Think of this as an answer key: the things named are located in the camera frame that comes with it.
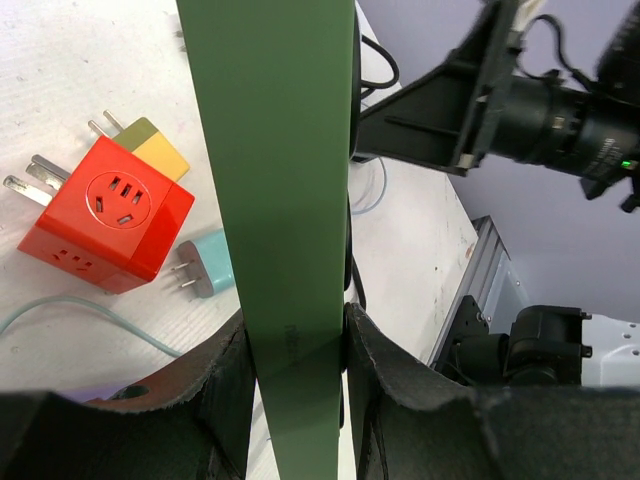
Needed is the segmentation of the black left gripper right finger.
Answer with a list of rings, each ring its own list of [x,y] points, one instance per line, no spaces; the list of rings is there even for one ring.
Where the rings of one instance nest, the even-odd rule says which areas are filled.
[[[442,376],[345,307],[360,479],[635,479],[633,388],[474,388]]]

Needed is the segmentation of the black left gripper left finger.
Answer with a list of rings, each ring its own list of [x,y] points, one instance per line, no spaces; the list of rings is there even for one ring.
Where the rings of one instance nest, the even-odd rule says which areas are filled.
[[[1,396],[4,479],[243,479],[255,372],[243,318],[107,400]]]

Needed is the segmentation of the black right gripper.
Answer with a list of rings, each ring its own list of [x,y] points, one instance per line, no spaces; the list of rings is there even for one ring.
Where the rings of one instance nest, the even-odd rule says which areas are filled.
[[[542,74],[520,63],[537,22],[552,30],[558,63]],[[443,63],[360,114],[353,159],[464,176],[489,154],[575,176],[589,200],[628,179],[620,207],[637,210],[639,7],[628,10],[590,78],[569,62],[556,17],[529,2],[485,2]]]

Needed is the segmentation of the teal charger plug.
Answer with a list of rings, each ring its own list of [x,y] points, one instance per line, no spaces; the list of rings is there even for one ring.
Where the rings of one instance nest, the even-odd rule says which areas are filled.
[[[182,242],[176,249],[180,263],[172,271],[184,270],[186,281],[199,298],[210,298],[235,286],[235,277],[223,229]]]

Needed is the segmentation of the green power strip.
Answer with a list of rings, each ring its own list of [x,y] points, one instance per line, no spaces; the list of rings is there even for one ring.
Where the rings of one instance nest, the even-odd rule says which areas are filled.
[[[178,11],[279,475],[334,479],[355,6]]]

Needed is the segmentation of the red cube socket adapter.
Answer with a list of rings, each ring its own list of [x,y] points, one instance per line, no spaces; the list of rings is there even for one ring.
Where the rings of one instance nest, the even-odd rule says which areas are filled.
[[[113,294],[159,273],[194,203],[191,193],[105,136],[46,193],[13,176],[5,187],[43,211],[19,251]]]

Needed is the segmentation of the yellow plug adapter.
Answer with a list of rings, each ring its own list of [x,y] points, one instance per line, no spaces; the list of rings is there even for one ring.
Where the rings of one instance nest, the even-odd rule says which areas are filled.
[[[110,138],[174,182],[189,172],[190,165],[183,155],[147,117],[123,125],[109,110],[104,110],[103,116],[116,133],[110,135],[96,121],[89,120],[88,127],[97,135]]]

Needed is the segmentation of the purple power strip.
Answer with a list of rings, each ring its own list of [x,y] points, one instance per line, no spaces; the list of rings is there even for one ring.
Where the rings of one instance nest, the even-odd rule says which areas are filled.
[[[88,402],[94,399],[106,400],[120,391],[123,385],[99,385],[59,390],[58,394],[75,402]]]

